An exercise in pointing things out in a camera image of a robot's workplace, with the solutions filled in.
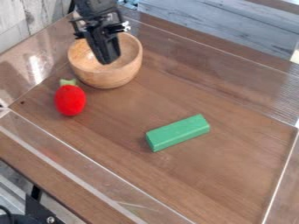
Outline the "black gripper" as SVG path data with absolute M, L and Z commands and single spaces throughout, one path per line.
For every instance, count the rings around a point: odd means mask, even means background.
M 131 30 L 130 22 L 124 20 L 118 8 L 118 0 L 72 0 L 73 18 L 71 24 L 75 37 L 84 39 L 89 28 L 103 28 L 103 53 L 95 39 L 87 34 L 85 40 L 97 62 L 103 65 L 112 63 L 120 57 L 118 32 Z

